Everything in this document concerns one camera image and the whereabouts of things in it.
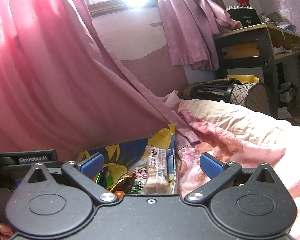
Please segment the person's left hand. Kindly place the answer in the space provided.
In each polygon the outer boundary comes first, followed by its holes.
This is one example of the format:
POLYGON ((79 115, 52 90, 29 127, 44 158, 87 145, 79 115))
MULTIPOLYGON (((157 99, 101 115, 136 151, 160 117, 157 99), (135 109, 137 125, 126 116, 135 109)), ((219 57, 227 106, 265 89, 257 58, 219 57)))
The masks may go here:
POLYGON ((8 224, 0 223, 0 239, 1 240, 8 240, 11 236, 13 236, 13 231, 8 224))

